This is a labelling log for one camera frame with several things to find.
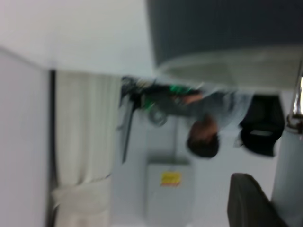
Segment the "green object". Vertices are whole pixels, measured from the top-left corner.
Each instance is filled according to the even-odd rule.
[[[183,87],[183,86],[178,86],[178,85],[171,85],[169,87],[170,91],[176,94],[186,94],[189,91],[191,91],[191,88]]]
[[[171,85],[169,87],[169,90],[172,94],[176,95],[184,95],[187,94],[189,91],[191,91],[191,88],[179,86],[179,85]],[[155,105],[155,102],[150,100],[149,98],[146,98],[143,103],[143,109],[150,111]]]
[[[146,98],[143,103],[143,109],[149,111],[152,109],[152,107],[155,105],[155,102],[150,100],[149,98]]]

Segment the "white wall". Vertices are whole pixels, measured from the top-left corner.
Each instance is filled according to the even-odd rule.
[[[289,109],[291,92],[283,93],[284,110]],[[153,160],[171,160],[177,148],[179,160],[187,159],[195,171],[195,202],[192,223],[194,227],[228,227],[227,201],[230,177],[233,173],[251,174],[271,198],[276,172],[277,156],[274,158],[252,154],[243,148],[234,148],[236,130],[221,134],[221,148],[216,157],[207,160],[191,156],[186,149],[188,124],[178,119],[178,139],[174,144],[175,117],[170,117],[161,128],[149,124],[146,116],[136,112],[130,137],[127,162],[121,165],[117,150],[113,170],[112,222],[117,226],[145,226],[144,184],[145,168],[150,157]],[[279,141],[276,143],[278,153]]]
[[[0,45],[45,67],[153,76],[144,0],[2,0]]]
[[[45,226],[49,77],[0,49],[0,226]]]

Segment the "man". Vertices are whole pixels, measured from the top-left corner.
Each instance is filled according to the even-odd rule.
[[[199,157],[214,157],[219,150],[218,132],[227,126],[237,126],[245,117],[253,94],[239,91],[206,92],[178,97],[159,96],[155,103],[167,114],[193,117],[187,139],[188,149]],[[181,99],[182,104],[174,100]]]

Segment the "white curtain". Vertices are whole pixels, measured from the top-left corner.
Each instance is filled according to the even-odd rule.
[[[57,73],[55,227],[109,225],[120,82],[109,75]]]

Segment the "sticker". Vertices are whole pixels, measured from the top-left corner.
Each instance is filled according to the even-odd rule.
[[[181,174],[176,172],[164,172],[161,177],[161,186],[178,187],[181,183]]]

